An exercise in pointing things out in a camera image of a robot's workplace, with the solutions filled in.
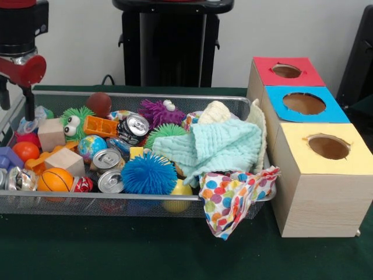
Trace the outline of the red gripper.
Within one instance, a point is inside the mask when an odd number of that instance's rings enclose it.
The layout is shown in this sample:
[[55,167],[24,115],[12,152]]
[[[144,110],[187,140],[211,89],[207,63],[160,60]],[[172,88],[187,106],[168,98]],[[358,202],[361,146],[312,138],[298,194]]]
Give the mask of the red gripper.
[[43,79],[47,64],[41,55],[32,55],[21,62],[14,62],[11,59],[1,57],[1,77],[0,77],[0,102],[1,109],[10,109],[9,91],[7,89],[7,78],[16,85],[22,86],[25,101],[25,119],[34,121],[34,94],[31,86],[40,83]]

